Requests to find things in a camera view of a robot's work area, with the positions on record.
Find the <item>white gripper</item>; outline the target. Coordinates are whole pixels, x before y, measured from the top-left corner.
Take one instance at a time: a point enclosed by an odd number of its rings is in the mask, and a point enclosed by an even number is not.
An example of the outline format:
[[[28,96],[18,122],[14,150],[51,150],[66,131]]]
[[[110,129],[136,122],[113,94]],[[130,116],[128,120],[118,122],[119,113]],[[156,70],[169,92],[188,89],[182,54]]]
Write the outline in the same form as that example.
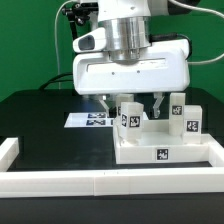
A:
[[[74,87],[80,95],[97,95],[106,112],[105,94],[155,93],[153,113],[160,116],[162,92],[183,91],[190,83],[186,39],[154,42],[140,50],[140,59],[113,62],[107,52],[78,55],[73,62]]]

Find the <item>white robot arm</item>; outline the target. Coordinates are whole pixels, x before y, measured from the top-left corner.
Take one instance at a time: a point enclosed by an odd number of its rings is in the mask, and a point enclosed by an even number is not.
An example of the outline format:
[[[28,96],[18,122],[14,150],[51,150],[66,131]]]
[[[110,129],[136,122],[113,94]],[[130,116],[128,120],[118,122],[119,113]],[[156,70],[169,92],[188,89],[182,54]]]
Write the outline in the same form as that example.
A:
[[[187,14],[184,5],[200,0],[73,0],[63,8],[72,27],[92,23],[89,33],[73,36],[73,79],[81,95],[153,93],[154,116],[165,92],[189,85],[190,40],[180,34],[152,35],[152,16]]]

